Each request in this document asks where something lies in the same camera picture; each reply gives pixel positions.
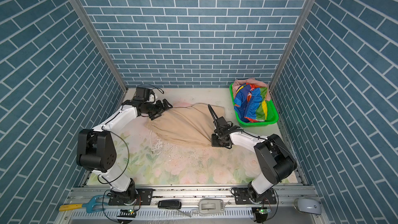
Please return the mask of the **beige drawstring shorts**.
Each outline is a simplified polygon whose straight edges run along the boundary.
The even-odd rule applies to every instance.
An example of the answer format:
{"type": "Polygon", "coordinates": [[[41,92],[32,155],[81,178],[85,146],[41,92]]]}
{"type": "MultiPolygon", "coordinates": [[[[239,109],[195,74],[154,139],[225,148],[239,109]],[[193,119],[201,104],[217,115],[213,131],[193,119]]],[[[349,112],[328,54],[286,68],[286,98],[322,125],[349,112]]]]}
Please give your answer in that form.
{"type": "Polygon", "coordinates": [[[162,113],[155,120],[148,120],[145,127],[162,141],[193,148],[211,147],[214,120],[204,103],[176,107],[162,113]]]}

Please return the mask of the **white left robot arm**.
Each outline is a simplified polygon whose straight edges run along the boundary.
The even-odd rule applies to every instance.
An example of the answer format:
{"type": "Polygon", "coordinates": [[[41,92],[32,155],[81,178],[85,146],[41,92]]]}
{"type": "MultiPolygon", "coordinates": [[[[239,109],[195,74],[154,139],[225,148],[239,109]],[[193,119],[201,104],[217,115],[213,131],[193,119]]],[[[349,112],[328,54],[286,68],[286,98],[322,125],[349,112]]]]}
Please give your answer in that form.
{"type": "Polygon", "coordinates": [[[101,177],[102,183],[110,186],[110,196],[122,205],[136,203],[138,193],[135,182],[124,174],[117,163],[117,152],[113,136],[121,138],[117,132],[137,117],[154,120],[163,112],[173,108],[166,100],[155,102],[129,100],[108,119],[92,129],[83,129],[78,134],[77,164],[101,177]]]}

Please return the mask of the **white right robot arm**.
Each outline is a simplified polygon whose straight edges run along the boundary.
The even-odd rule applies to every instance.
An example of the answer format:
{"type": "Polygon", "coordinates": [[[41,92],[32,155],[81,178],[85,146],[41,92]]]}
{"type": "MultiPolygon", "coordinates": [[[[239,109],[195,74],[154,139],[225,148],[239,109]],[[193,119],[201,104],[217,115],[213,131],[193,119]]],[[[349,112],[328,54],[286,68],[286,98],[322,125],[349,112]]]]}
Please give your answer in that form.
{"type": "Polygon", "coordinates": [[[248,195],[252,202],[262,201],[269,189],[296,170],[296,160],[280,136],[248,133],[237,125],[229,124],[224,117],[214,117],[214,125],[214,134],[211,135],[213,147],[231,149],[237,145],[257,156],[261,173],[248,184],[248,195]]]}

